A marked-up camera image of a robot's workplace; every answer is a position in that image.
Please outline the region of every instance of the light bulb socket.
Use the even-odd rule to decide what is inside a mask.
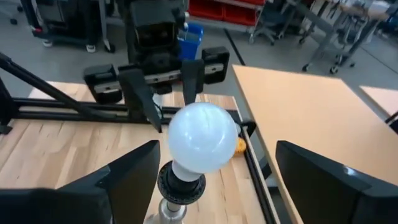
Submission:
[[[186,182],[180,180],[172,169],[172,161],[166,163],[159,171],[157,186],[163,198],[177,205],[189,205],[196,202],[204,193],[206,187],[205,175],[199,179]]]

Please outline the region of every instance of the light bulb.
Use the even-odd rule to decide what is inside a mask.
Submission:
[[[197,180],[225,165],[237,142],[236,124],[226,110],[211,103],[192,103],[169,124],[173,172],[181,180]]]

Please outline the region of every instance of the red storage bin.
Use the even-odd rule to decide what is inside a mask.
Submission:
[[[247,2],[247,3],[250,3],[250,4],[257,4],[257,5],[260,5],[260,6],[262,6],[263,4],[266,3],[266,0],[237,0],[237,1]]]
[[[188,12],[193,16],[221,21],[224,18],[223,4],[216,1],[190,0]]]
[[[235,24],[254,26],[256,24],[256,11],[239,6],[225,5],[224,20]]]

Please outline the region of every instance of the wooden tabletop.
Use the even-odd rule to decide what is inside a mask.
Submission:
[[[398,90],[361,86],[365,94],[388,116],[398,111]]]
[[[85,85],[50,84],[77,100],[93,101]],[[30,97],[49,98],[38,90]],[[232,96],[198,95],[197,101],[237,109]],[[183,106],[182,94],[165,95],[164,106]],[[162,134],[147,124],[16,120],[12,126],[14,129],[7,136],[0,137],[1,188],[59,188],[152,139],[160,141],[160,167],[172,159],[166,143],[167,126],[162,127]],[[157,213],[161,198],[156,187],[147,215]],[[234,157],[221,170],[206,174],[205,193],[188,206],[185,221],[265,223],[243,156]]]
[[[275,158],[286,140],[398,185],[398,136],[343,81],[233,66],[294,223],[303,223]]]

